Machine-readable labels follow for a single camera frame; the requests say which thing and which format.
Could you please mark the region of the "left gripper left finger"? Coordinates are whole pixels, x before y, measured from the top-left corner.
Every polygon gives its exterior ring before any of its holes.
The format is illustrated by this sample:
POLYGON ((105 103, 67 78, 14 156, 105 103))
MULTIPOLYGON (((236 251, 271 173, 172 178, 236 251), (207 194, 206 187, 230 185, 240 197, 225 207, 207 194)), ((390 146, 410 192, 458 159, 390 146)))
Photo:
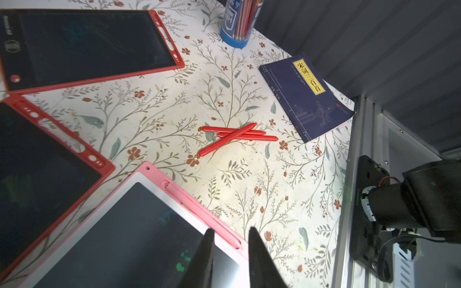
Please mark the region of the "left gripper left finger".
POLYGON ((210 288, 214 265, 215 230, 207 229, 177 288, 210 288))

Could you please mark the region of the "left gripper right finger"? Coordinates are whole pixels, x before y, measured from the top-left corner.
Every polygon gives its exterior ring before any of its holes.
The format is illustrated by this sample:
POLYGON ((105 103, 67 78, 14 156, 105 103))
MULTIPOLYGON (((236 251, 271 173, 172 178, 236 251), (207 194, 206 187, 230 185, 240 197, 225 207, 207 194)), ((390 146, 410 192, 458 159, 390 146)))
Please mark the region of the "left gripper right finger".
POLYGON ((249 230, 248 244, 251 288, 287 288, 255 227, 249 230))

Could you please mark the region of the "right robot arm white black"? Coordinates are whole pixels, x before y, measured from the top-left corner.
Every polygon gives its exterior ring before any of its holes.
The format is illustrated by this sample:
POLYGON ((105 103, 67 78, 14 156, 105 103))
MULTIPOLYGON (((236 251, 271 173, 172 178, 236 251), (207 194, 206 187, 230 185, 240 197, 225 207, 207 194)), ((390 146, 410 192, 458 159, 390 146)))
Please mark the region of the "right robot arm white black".
POLYGON ((441 160, 403 173, 403 182, 366 187, 361 206, 370 222, 390 229, 426 228, 461 242, 461 162, 441 160))

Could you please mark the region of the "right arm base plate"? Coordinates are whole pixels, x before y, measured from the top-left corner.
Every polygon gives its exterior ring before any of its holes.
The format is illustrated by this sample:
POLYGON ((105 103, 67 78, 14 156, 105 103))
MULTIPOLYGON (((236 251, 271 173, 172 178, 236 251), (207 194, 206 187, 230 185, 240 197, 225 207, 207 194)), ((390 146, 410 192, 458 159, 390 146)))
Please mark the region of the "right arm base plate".
POLYGON ((386 191, 388 186, 396 183, 388 176, 389 173, 370 157, 358 158, 349 252, 351 258, 369 269, 374 276, 378 275, 378 256, 381 247, 395 234, 376 221, 375 214, 370 208, 374 200, 369 200, 367 197, 374 188, 386 191))

